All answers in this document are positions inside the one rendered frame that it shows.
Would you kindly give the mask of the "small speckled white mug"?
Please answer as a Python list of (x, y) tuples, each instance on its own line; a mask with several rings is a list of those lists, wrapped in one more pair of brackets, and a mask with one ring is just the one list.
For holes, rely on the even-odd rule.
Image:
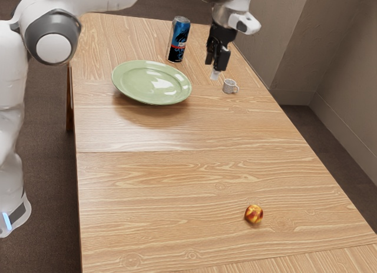
[(239, 92), (239, 86), (237, 85), (236, 81), (233, 79), (225, 79), (223, 82), (222, 91), (225, 94), (236, 94)]

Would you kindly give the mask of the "green plate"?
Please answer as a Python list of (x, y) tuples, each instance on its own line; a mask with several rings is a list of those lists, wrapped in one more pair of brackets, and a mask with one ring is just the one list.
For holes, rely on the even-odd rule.
[(149, 105), (177, 104), (192, 92), (192, 84), (182, 72), (155, 61), (134, 60), (119, 64), (111, 79), (123, 95)]

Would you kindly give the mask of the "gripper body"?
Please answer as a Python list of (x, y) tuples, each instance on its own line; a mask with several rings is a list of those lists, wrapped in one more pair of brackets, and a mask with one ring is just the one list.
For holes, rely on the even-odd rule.
[(217, 42), (223, 46), (228, 46), (230, 42), (236, 39), (237, 30), (225, 28), (219, 24), (211, 24), (209, 37), (207, 39), (207, 46)]

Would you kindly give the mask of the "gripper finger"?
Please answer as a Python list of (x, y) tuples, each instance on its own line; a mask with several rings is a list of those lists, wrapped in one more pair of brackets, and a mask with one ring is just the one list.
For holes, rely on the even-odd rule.
[(217, 65), (217, 40), (208, 40), (206, 44), (207, 55), (205, 59), (206, 65)]
[(230, 59), (230, 50), (223, 45), (215, 45), (213, 49), (213, 69), (211, 80), (217, 80), (221, 72), (225, 71)]

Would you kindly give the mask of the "blue drink can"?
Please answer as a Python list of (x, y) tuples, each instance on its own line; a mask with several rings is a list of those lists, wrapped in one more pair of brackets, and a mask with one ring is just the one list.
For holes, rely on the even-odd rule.
[(183, 60), (190, 27), (190, 20), (184, 16), (173, 19), (166, 54), (168, 61), (178, 63)]

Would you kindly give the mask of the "red and yellow peach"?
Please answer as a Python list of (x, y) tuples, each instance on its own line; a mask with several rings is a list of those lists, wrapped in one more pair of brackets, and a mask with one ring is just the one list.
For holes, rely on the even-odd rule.
[(260, 223), (263, 219), (263, 209), (258, 205), (249, 205), (244, 213), (244, 219), (251, 223)]

